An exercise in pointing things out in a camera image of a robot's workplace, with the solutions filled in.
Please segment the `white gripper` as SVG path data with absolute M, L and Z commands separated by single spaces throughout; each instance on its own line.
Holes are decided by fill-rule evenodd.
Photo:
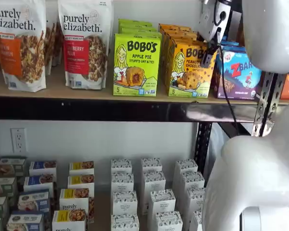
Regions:
M 197 40 L 207 42 L 213 39 L 217 40 L 217 42 L 207 44 L 207 49 L 201 61 L 201 67 L 208 68 L 223 38 L 232 1 L 202 0 L 201 2 L 202 12 L 199 19 Z

